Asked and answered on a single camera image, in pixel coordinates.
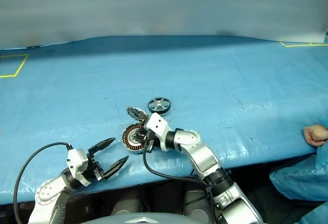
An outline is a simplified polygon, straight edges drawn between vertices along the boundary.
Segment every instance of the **gray wall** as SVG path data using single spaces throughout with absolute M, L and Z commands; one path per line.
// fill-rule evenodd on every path
M 240 35 L 321 43 L 328 0 L 0 0 L 0 48 L 105 35 Z

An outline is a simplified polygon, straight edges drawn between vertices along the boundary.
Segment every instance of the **blue lab coat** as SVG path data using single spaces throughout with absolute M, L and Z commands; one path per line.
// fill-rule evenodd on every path
M 320 117 L 320 122 L 328 128 L 328 111 Z M 272 171 L 270 180 L 289 199 L 326 201 L 303 216 L 299 224 L 328 223 L 328 141 L 317 149 L 316 155 Z

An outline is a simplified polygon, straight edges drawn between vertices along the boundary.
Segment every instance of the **person's arm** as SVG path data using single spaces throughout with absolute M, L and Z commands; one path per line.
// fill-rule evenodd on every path
M 286 164 L 270 173 L 273 185 L 289 199 L 328 200 L 328 112 L 320 117 L 320 123 L 303 131 L 305 140 L 318 147 L 316 155 L 294 165 Z
M 303 134 L 306 142 L 316 147 L 322 146 L 328 139 L 328 129 L 321 124 L 305 127 Z

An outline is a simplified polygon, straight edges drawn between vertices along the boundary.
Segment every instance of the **black cable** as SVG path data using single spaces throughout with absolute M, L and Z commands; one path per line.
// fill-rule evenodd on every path
M 27 164 L 29 164 L 29 162 L 33 159 L 33 157 L 35 157 L 39 152 L 43 151 L 44 149 L 48 148 L 48 147 L 51 147 L 51 146 L 57 146 L 57 145 L 64 145 L 66 146 L 67 150 L 70 150 L 70 149 L 73 149 L 73 147 L 68 144 L 68 143 L 64 143 L 64 142 L 57 142 L 57 143 L 52 143 L 52 144 L 49 144 L 49 145 L 46 145 L 46 146 L 43 146 L 42 148 L 38 149 L 36 152 L 34 152 L 27 160 L 26 162 L 24 163 L 24 165 L 22 166 L 22 168 L 20 169 L 20 172 L 18 174 L 18 177 L 17 177 L 17 180 L 16 180 L 16 183 L 15 183 L 15 188 L 14 188 L 14 197 L 13 197 L 13 205 L 14 205 L 14 216 L 15 216 L 15 220 L 18 224 L 23 224 L 21 219 L 19 218 L 19 215 L 18 215 L 18 204 L 17 204 L 17 192 L 18 192 L 18 185 L 19 185 L 19 182 L 21 180 L 21 177 L 24 173 L 24 170 L 27 166 Z
M 206 183 L 201 180 L 201 179 L 196 179 L 196 178 L 186 178 L 186 177 L 178 177 L 178 176 L 172 176 L 172 175 L 168 175 L 168 174 L 162 174 L 162 173 L 159 173 L 153 169 L 151 169 L 147 163 L 147 160 L 146 160 L 146 150 L 147 150 L 147 146 L 145 145 L 144 148 L 143 148 L 143 153 L 142 153 L 142 158 L 143 158 L 143 164 L 145 165 L 146 169 L 155 174 L 155 175 L 158 175 L 160 177 L 163 177 L 163 178 L 166 178 L 166 179 L 173 179 L 173 180 L 182 180 L 182 181 L 187 181 L 187 182 L 192 182 L 192 183 L 196 183 L 198 185 L 203 185 L 203 186 L 206 186 Z
M 186 178 L 186 177 L 178 177 L 178 176 L 172 176 L 172 175 L 162 174 L 162 173 L 159 173 L 159 172 L 151 169 L 149 167 L 148 163 L 147 163 L 147 160 L 146 160 L 146 151 L 147 151 L 147 145 L 145 145 L 144 148 L 143 148 L 142 158 L 143 158 L 143 164 L 145 165 L 146 169 L 149 172 L 151 172 L 151 173 L 153 173 L 155 175 L 161 176 L 163 178 L 166 178 L 166 179 L 188 181 L 188 182 L 193 182 L 193 183 L 200 184 L 203 187 L 206 187 L 207 186 L 207 184 L 203 180 L 196 179 L 196 177 L 193 177 L 193 176 L 190 176 L 189 178 Z M 218 224 L 218 220 L 217 220 L 217 218 L 215 216 L 215 213 L 214 213 L 214 208 L 215 208 L 214 207 L 214 197 L 213 197 L 213 194 L 212 194 L 211 191 L 209 191 L 209 195 L 210 195 L 210 202 L 211 202 L 211 205 L 210 205 L 211 214 L 212 214 L 212 217 L 214 219 L 214 222 L 216 224 Z

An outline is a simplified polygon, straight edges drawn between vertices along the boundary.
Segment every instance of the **human hand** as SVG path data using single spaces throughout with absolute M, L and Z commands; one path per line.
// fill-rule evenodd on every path
M 322 146 L 328 140 L 328 129 L 323 125 L 316 124 L 303 129 L 306 142 L 312 146 Z

